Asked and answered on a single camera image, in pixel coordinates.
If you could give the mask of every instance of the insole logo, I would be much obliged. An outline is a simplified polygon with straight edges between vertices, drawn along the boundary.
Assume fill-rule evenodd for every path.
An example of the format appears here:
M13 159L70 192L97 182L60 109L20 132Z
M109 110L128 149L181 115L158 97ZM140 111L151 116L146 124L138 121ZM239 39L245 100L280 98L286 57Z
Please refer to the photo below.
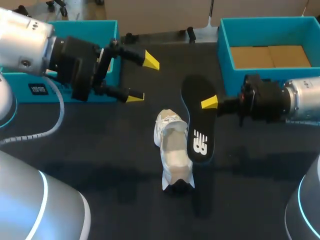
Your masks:
M207 141L208 137L194 130L193 150L197 154L207 155Z

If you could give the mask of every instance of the black insole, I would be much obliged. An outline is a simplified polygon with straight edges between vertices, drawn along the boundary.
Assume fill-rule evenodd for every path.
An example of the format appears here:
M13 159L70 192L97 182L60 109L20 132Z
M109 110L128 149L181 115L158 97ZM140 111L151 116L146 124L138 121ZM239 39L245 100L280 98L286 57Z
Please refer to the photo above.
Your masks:
M194 163L209 162L215 150L217 109L202 109L201 102L216 95L214 86L201 75L189 75L181 86L181 96L189 113L187 154Z

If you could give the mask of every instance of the shoe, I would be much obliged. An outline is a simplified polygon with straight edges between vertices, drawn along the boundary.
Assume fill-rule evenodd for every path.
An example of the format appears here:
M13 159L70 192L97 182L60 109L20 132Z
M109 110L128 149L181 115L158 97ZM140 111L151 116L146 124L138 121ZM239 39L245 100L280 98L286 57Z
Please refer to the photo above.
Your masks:
M187 128L188 124L170 109L162 110L155 121L153 140L160 148L162 190L178 180L195 187L193 163L187 155Z

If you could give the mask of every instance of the black table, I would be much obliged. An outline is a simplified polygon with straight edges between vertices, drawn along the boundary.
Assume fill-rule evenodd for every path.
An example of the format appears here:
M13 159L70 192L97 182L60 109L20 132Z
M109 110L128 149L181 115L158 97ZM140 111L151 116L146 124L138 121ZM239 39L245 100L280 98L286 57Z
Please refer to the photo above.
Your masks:
M59 131L2 150L73 186L91 207L91 240L286 240L286 203L320 153L320 129L245 120L216 121L215 158L194 166L196 188L163 193L160 151L153 143L158 113L170 108L188 121L180 85L203 74L221 93L214 43L147 47L160 72L124 62L123 84L143 90L144 102L67 104ZM52 127L56 104L20 105L1 136Z

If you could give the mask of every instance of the teal bin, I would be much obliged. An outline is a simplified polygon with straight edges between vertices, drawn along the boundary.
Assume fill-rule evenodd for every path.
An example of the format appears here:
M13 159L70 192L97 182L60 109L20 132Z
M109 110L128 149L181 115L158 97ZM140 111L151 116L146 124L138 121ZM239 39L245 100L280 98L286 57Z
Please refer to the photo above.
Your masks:
M230 47L301 45L311 67L236 69ZM246 74L283 84L288 79L320 76L320 25L314 17L221 19L217 54L226 95L237 95Z
M58 37L64 38L72 36L88 42L98 44L104 48L109 44L111 39L119 39L118 24L116 20L101 20L101 21L55 21L49 22L54 25L55 34ZM121 59L117 57L112 59L109 70L106 74L106 82L108 85L118 86L120 81ZM12 91L14 92L19 103L58 103L58 97L51 87L42 77L32 76L20 72L10 72L7 69L2 69L3 75L9 82ZM35 94L32 88L36 86L45 86L47 94ZM63 86L56 82L57 87L62 93L63 100L66 103L79 102L72 99L72 90L68 86ZM98 96L93 92L89 95L88 102L105 103L115 102L112 97Z

